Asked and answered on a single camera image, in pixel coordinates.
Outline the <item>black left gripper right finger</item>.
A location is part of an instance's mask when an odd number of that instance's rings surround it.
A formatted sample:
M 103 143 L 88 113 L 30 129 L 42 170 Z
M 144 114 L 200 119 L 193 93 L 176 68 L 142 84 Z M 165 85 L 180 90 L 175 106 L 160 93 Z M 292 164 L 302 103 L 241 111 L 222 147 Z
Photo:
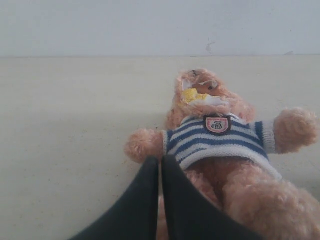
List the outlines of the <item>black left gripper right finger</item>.
M 172 155 L 161 161 L 170 240 L 262 240 L 211 204 L 188 180 Z

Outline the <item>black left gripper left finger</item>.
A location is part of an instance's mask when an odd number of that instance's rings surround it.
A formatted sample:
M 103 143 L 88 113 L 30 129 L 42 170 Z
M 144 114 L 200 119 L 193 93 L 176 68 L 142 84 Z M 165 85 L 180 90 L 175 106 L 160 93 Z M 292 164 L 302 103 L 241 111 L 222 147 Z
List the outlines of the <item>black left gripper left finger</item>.
M 159 207 L 159 161 L 146 158 L 115 204 L 73 240 L 155 240 Z

